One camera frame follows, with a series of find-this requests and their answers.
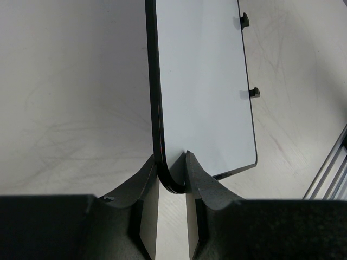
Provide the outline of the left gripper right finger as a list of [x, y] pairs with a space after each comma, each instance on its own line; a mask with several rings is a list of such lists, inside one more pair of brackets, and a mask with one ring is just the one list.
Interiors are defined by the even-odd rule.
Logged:
[[186, 206], [190, 259], [227, 259], [232, 253], [228, 207], [241, 197], [209, 175], [187, 151]]

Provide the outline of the white whiteboard black frame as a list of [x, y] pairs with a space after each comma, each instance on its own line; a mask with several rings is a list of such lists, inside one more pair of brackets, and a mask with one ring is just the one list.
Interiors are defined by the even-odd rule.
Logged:
[[146, 1], [153, 153], [170, 192], [185, 192], [185, 155], [220, 180], [257, 165], [239, 1]]

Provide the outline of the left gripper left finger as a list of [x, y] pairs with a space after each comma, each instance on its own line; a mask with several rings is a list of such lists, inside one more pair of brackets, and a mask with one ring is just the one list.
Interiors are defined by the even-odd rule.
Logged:
[[159, 179], [154, 156], [98, 199], [97, 259], [155, 259]]

